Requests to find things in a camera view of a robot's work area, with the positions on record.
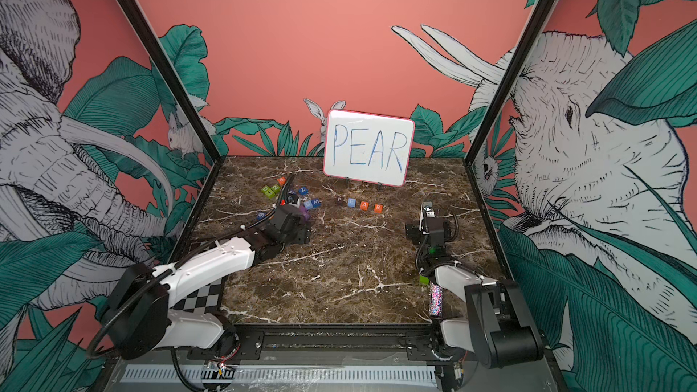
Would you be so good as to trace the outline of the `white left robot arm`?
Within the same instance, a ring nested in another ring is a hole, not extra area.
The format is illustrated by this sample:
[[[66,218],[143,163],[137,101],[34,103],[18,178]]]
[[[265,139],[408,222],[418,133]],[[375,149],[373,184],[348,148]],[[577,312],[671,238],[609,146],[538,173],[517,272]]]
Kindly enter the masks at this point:
[[[289,245],[308,243],[310,232],[307,212],[285,204],[177,262],[130,267],[108,299],[87,357],[131,360],[153,350],[188,348],[199,359],[231,359],[241,345],[232,323],[221,313],[176,310],[176,304],[218,279],[275,258]]]

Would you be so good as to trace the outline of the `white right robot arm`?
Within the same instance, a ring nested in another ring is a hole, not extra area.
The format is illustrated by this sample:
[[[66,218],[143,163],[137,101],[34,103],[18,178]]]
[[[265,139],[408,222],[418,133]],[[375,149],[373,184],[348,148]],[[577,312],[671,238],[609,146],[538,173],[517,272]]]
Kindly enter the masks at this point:
[[[545,345],[519,285],[476,272],[448,252],[456,228],[447,218],[423,215],[405,225],[417,246],[419,277],[431,291],[429,315],[436,341],[473,355],[485,368],[505,368],[544,357]]]

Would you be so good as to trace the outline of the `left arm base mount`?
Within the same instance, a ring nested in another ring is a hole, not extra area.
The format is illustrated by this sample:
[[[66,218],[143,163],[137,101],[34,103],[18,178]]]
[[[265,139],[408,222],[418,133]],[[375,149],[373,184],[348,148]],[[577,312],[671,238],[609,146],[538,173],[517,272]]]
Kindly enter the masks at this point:
[[[261,331],[225,332],[211,348],[189,350],[187,359],[222,362],[257,360],[263,339],[264,333]]]

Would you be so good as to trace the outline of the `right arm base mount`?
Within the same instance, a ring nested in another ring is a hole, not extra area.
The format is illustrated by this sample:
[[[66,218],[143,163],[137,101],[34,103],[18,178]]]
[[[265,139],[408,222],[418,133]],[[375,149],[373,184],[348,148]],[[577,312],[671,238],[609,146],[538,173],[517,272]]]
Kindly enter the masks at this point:
[[[412,361],[426,362],[461,362],[477,361],[477,356],[470,350],[448,346],[441,335],[433,331],[423,331],[416,335],[406,336],[400,340]]]

